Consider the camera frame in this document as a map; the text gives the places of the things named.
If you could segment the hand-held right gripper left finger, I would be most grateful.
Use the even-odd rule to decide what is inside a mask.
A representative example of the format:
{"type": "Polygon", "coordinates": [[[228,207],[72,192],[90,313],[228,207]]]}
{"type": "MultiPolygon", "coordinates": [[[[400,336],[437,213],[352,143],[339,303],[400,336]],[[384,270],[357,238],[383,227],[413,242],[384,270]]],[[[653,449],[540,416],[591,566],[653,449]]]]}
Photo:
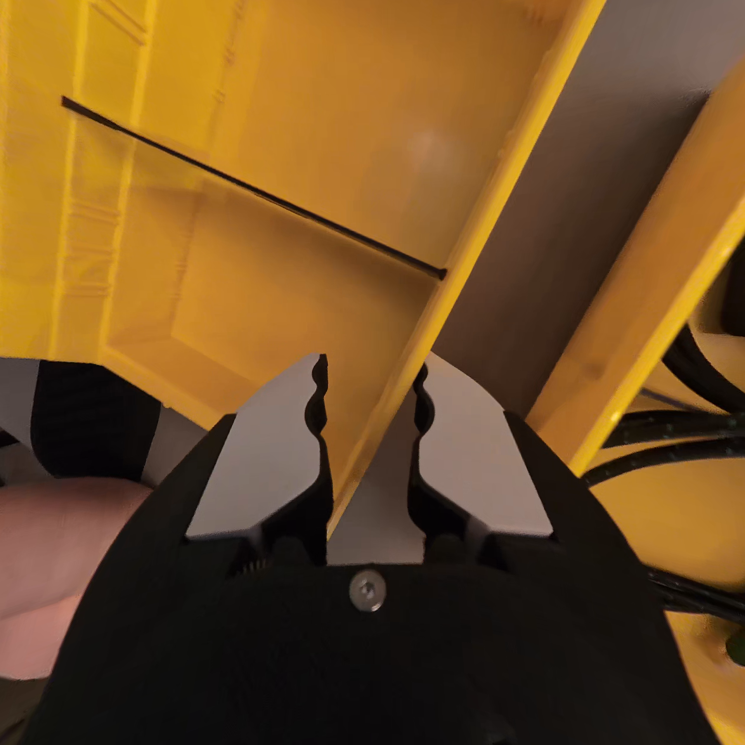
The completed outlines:
{"type": "Polygon", "coordinates": [[[186,538],[257,535],[260,525],[329,476],[322,436],[328,384],[326,355],[312,353],[237,410],[186,538]]]}

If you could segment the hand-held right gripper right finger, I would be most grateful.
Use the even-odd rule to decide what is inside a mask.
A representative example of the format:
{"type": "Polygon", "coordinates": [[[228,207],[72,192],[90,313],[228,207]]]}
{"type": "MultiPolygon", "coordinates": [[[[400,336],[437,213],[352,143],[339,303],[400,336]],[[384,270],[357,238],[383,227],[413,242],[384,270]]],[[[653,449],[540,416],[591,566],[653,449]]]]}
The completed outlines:
{"type": "Polygon", "coordinates": [[[430,353],[414,383],[413,476],[465,522],[494,534],[548,537],[553,527],[508,424],[482,386],[430,353]]]}

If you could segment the yellow plastic bin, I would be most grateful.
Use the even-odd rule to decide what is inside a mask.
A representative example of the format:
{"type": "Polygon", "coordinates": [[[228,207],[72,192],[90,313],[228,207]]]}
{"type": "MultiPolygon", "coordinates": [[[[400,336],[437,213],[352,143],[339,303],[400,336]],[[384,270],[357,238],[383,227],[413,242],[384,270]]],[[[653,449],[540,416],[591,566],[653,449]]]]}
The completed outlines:
{"type": "Polygon", "coordinates": [[[210,428],[326,353],[332,532],[604,5],[2,2],[2,357],[101,364],[210,428]]]}
{"type": "Polygon", "coordinates": [[[550,374],[508,424],[553,527],[490,533],[403,589],[449,600],[449,655],[508,724],[484,743],[743,743],[743,595],[649,566],[667,543],[743,536],[743,437],[622,457],[608,513],[584,472],[743,238],[743,60],[708,97],[550,374]]]}

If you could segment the person's left forearm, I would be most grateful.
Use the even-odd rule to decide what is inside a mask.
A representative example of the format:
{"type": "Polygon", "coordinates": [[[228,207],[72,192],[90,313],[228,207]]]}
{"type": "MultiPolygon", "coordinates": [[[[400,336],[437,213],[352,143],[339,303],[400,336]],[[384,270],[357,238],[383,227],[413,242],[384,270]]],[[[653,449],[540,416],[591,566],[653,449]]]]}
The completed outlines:
{"type": "Polygon", "coordinates": [[[45,678],[98,565],[151,488],[114,478],[1,489],[1,676],[45,678]]]}

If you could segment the black quilted pad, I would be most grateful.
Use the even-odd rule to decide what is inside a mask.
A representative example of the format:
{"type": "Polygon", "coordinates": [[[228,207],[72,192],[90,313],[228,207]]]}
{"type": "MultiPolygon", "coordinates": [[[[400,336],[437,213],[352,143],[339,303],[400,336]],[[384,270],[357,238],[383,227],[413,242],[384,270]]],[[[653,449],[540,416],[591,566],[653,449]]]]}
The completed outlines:
{"type": "Polygon", "coordinates": [[[55,478],[140,482],[161,403],[95,364],[42,360],[31,410],[31,449],[55,478]]]}

